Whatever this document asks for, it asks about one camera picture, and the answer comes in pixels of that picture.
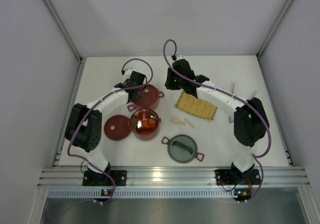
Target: gray wall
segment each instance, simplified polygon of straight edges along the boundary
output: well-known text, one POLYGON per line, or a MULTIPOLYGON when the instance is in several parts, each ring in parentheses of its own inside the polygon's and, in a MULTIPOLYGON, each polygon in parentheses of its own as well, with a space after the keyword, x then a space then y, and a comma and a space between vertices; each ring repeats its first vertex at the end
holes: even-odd
POLYGON ((0 223, 26 223, 76 67, 41 0, 0 0, 0 223))
POLYGON ((83 56, 256 54, 285 0, 52 0, 83 56))
POLYGON ((289 150, 320 203, 320 0, 295 0, 261 59, 289 150))

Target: red pot lid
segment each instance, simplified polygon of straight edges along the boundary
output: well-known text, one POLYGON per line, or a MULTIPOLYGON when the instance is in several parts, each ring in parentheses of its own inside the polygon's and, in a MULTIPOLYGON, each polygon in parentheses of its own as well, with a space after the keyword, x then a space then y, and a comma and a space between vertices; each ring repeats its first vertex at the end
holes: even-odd
POLYGON ((114 141, 126 138, 130 132, 130 119, 124 115, 114 115, 104 124, 105 135, 114 141))
POLYGON ((141 108, 147 108, 159 99, 159 90, 153 85, 147 84, 146 87, 140 91, 140 96, 141 99, 134 103, 141 108))

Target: red pot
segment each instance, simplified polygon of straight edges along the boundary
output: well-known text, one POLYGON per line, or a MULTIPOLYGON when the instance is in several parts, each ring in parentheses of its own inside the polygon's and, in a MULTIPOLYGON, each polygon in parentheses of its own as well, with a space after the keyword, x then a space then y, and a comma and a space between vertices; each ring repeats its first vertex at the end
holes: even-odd
POLYGON ((160 98, 164 97, 164 93, 159 91, 151 84, 147 84, 146 87, 140 91, 141 98, 138 101, 133 102, 127 108, 129 111, 133 110, 155 110, 159 105, 160 98))
POLYGON ((153 110, 142 109, 134 112, 130 118, 130 127, 134 135, 141 140, 150 140, 159 132, 161 118, 153 110))

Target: yellow checkered cloth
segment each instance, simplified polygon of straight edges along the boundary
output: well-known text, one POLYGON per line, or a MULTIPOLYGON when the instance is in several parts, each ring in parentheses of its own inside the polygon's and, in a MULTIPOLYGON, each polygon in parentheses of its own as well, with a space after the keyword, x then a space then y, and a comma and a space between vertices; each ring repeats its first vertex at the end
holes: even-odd
POLYGON ((207 120, 213 120, 217 111, 216 106, 186 94, 184 91, 181 93, 175 107, 198 118, 207 120))

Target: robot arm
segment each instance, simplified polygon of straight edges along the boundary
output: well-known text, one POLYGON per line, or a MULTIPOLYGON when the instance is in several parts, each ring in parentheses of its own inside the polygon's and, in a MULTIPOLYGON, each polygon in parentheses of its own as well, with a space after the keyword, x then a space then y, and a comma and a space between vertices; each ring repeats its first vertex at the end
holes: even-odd
MULTIPOLYGON (((102 112, 108 115, 116 108, 132 101, 140 99, 139 89, 122 90, 123 88, 136 87, 142 85, 146 76, 138 73, 133 69, 127 69, 124 73, 125 82, 115 85, 110 91, 113 94, 103 100, 103 97, 87 103, 85 105, 76 104, 72 111, 65 130, 65 138, 70 140, 75 133, 77 126, 84 115, 92 108, 99 100, 101 103, 90 112, 86 125, 82 124, 80 131, 77 133, 73 145, 78 151, 95 167, 109 172, 110 164, 103 156, 100 148, 101 130, 102 130, 102 112)), ((101 173, 95 168, 89 166, 91 171, 101 173)))
MULTIPOLYGON (((195 76, 189 63, 185 59, 177 60, 172 65, 173 68, 183 76, 198 83, 218 88, 207 77, 203 75, 195 76)), ((231 170, 233 171, 232 175, 234 175, 235 179, 242 180, 246 173, 250 172, 254 167, 254 158, 252 154, 254 154, 256 150, 254 147, 256 141, 262 138, 266 133, 266 129, 261 120, 242 102, 234 99, 233 94, 226 91, 221 93, 214 89, 191 83, 175 74, 170 68, 168 68, 167 71, 165 86, 170 90, 183 89, 186 93, 191 94, 196 98, 214 104, 234 119, 233 130, 236 139, 239 141, 239 145, 236 158, 231 165, 231 170)), ((269 125, 261 101, 257 98, 253 98, 247 102, 262 115, 269 125)))

